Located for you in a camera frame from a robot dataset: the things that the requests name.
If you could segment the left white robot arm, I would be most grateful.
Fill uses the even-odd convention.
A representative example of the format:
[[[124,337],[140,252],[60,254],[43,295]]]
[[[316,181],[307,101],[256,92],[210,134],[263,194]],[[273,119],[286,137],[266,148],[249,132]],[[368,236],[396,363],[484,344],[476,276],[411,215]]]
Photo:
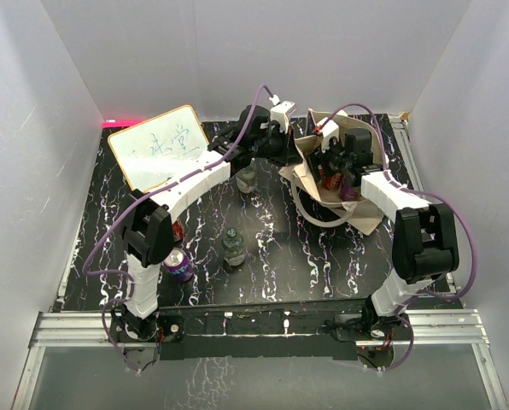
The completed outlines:
[[[175,248],[173,224],[178,217],[254,158],[280,167],[300,163],[290,125],[294,107],[290,101],[274,101],[270,109],[247,106],[236,125],[222,130],[197,158],[184,164],[184,175],[173,175],[158,189],[131,192],[119,224],[128,287],[118,326],[129,337],[147,341],[157,332],[157,285],[161,265]]]

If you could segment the beige canvas tote bag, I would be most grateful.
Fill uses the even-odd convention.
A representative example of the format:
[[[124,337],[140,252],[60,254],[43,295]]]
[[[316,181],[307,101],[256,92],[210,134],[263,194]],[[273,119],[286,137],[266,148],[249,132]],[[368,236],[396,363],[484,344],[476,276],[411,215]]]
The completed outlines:
[[[323,181],[315,181],[310,169],[309,155],[320,149],[321,144],[321,137],[315,135],[314,130],[324,117],[329,117],[339,125],[339,139],[333,138],[329,149],[361,155],[361,177],[365,173],[378,173],[382,170],[387,161],[379,141],[376,119],[367,122],[358,120],[348,115],[343,108],[336,114],[310,108],[307,111],[307,133],[295,140],[302,163],[282,167],[279,174],[290,183],[296,210],[305,221],[321,228],[334,228],[348,223],[369,235],[382,221],[383,211],[361,195],[360,182],[348,182],[343,176],[343,182],[357,187],[360,193],[357,201],[343,202],[339,197],[340,190],[326,190],[322,186]]]

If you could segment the red cola can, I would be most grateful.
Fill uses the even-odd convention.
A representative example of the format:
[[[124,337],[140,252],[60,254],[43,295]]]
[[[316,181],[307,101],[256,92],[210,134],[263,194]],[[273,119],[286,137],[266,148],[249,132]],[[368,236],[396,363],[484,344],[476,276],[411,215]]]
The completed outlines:
[[[326,177],[323,182],[322,186],[329,191],[336,191],[340,190],[343,184],[343,174],[342,173],[335,173],[330,177]]]
[[[180,219],[177,219],[173,222],[173,241],[175,243],[179,243],[184,239],[184,226]]]

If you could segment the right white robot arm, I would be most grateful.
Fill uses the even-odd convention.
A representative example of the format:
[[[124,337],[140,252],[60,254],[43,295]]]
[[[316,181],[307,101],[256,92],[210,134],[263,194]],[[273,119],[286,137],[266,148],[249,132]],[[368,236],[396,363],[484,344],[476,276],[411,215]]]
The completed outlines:
[[[407,306],[422,290],[457,269],[459,251],[454,215],[443,203],[431,204],[393,181],[383,163],[374,161],[372,134],[353,128],[341,140],[337,131],[318,125],[321,144],[310,155],[326,176],[340,173],[393,223],[392,269],[382,286],[368,296],[358,317],[337,315],[327,323],[347,333],[379,339],[405,319]]]

